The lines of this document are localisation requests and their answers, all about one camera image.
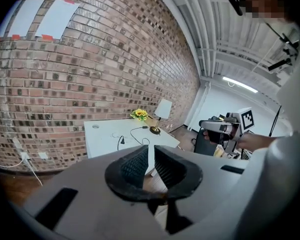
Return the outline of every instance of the white wall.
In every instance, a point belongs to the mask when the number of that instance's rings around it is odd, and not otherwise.
[[[200,129],[200,120],[207,120],[212,116],[219,116],[220,114],[225,116],[227,112],[236,112],[241,108],[249,107],[252,108],[255,121],[255,127],[253,127],[251,131],[256,134],[268,136],[275,114],[268,112],[263,107],[240,95],[225,91],[215,85],[212,85],[192,127],[198,131]],[[287,134],[289,134],[288,128],[278,120],[272,136],[285,136]]]
[[[184,122],[184,124],[186,126],[188,126],[189,123],[191,122],[191,119],[192,119],[192,117],[194,115],[194,112],[196,111],[196,109],[197,109],[197,107],[198,107],[198,105],[200,103],[200,100],[201,100],[201,97],[203,95],[204,90],[205,90],[205,85],[201,83],[200,88],[198,89],[198,92],[196,93],[195,100],[194,100],[194,102],[193,102],[193,104],[191,106],[191,109],[190,109],[190,111],[189,111],[189,113],[188,113],[188,115],[186,117],[185,122]]]

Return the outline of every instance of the ceiling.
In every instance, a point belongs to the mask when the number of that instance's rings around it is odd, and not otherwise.
[[[227,76],[257,89],[277,103],[276,93],[293,69],[267,67],[285,59],[284,44],[261,20],[238,16],[228,0],[162,0],[189,43],[203,78]],[[293,24],[269,22],[279,33],[297,41]]]

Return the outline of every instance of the power outlet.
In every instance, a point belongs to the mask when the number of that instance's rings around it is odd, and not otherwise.
[[[46,152],[38,152],[38,154],[41,159],[49,159]]]
[[[30,159],[27,152],[20,152],[20,156],[21,156],[22,159]]]

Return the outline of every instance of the table lamp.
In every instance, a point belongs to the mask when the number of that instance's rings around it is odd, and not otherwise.
[[[154,114],[159,117],[159,120],[157,121],[156,126],[150,127],[150,132],[151,133],[160,134],[161,131],[158,127],[159,122],[160,122],[161,118],[164,118],[164,119],[169,118],[171,107],[172,107],[172,102],[171,101],[168,101],[164,98],[161,99],[158,107],[156,108],[156,110],[154,112]]]

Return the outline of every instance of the fluorescent light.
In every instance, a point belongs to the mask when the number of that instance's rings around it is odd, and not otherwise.
[[[234,83],[234,84],[236,84],[236,85],[238,85],[238,86],[242,86],[242,87],[244,87],[244,88],[246,88],[246,89],[248,89],[248,90],[254,92],[255,94],[258,92],[257,90],[253,89],[252,87],[249,87],[249,86],[247,86],[247,85],[245,85],[245,84],[243,84],[243,83],[241,83],[241,82],[235,81],[235,80],[230,79],[230,78],[228,78],[228,77],[225,77],[225,76],[224,76],[224,77],[223,77],[223,80],[229,81],[229,82]]]

